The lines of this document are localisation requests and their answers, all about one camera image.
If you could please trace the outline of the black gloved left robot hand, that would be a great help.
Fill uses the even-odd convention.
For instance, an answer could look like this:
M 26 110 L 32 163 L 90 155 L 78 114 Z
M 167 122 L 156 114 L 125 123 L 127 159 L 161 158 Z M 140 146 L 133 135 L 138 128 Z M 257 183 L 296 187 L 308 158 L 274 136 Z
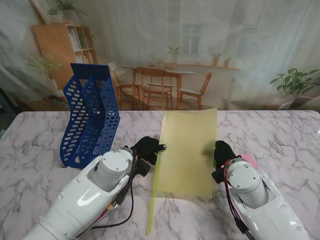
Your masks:
M 167 149 L 167 145 L 162 144 L 156 138 L 144 136 L 134 146 L 130 148 L 140 159 L 155 165 L 157 162 L 158 152 Z

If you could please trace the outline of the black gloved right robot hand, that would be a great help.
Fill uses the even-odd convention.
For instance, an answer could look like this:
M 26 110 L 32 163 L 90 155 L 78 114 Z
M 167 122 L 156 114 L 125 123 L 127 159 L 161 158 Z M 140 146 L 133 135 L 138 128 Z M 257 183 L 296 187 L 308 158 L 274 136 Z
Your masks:
M 218 140 L 215 142 L 214 160 L 216 169 L 224 166 L 228 160 L 232 160 L 235 158 L 237 158 L 237 156 L 228 143 L 222 140 Z

